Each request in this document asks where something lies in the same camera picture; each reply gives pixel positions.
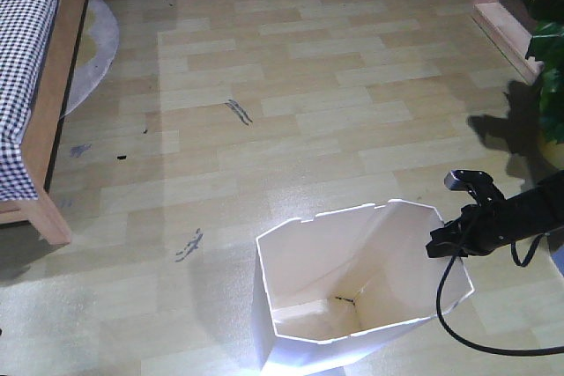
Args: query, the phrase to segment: black and white checkered fabric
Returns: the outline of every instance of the black and white checkered fabric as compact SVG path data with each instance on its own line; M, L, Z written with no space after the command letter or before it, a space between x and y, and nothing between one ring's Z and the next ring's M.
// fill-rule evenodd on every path
M21 139L48 43L57 0L0 0L0 200L37 198Z

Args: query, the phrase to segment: black wire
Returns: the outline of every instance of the black wire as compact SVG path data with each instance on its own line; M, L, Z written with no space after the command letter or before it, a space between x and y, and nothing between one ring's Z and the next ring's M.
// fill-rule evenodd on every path
M488 347L488 346L485 346L485 345L480 345L478 343L473 343L472 341L469 341L465 338L462 338L444 320L444 317L442 316L442 310L441 310L442 289L444 288L444 284L447 280L447 277L449 276L449 273L450 273L450 270L452 269L452 266L454 265L454 263L456 261L456 258L462 252L462 246L466 242L466 239L468 238L468 234L470 233L470 229L476 223L478 216L479 216L479 214L477 213L476 216L471 221L471 223L466 228L466 230L464 231L464 233L462 235L462 239L460 240L460 244L458 245L456 252L452 255L452 257L450 257L449 264L447 265L447 268L444 270L444 273L442 274L441 281L439 282L439 287L437 288L435 308L436 308L436 312L437 312L437 317L439 319L439 322L442 324L442 327L444 328L444 330L446 330L449 333L450 336L455 338L461 344L463 344L467 347L473 348L474 350L487 352L489 354L496 354L498 356L536 357L536 356L551 356L553 354L564 353L564 345L559 346L559 347L538 348L538 349L535 349L535 350L507 350L507 349L503 349L503 348L494 348L494 347Z
M521 260L519 259L519 254L517 253L517 245L515 242L511 243L511 257L513 258L513 263L516 264L517 266L521 267L521 268L526 268L527 266L529 266L529 263L532 260L532 257L535 255L535 252L537 251L538 245L540 244L540 241L545 237L545 235L542 233L539 236L537 236L537 238L535 238L532 242L531 242L531 246L529 247L529 251L527 252L527 255L525 256L524 260L521 262Z

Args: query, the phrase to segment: gray rug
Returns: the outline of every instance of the gray rug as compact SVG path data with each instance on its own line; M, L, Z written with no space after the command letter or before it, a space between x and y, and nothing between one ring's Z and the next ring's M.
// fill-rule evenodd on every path
M96 88L109 70L119 45L119 26L103 0L90 0L80 38L67 108L72 112Z

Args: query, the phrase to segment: laminate flooring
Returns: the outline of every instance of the laminate flooring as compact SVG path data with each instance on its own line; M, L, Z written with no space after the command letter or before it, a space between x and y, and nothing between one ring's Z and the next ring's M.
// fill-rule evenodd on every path
M549 173L522 79L471 0L104 1L120 47L67 117L51 184L74 240L0 231L2 374L257 375L257 235L390 198L450 220L472 203L443 186L450 169L484 170L506 196ZM465 263L476 292L449 315L456 330L506 348L564 343L544 245L527 269L507 247ZM330 372L563 373L562 356L476 352L438 321Z

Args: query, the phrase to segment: bed leg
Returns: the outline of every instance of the bed leg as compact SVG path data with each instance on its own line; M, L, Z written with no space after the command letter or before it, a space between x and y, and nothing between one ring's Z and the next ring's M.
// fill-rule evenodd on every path
M71 229L44 189L38 189L37 200L17 200L15 203L27 220L51 245L69 244Z

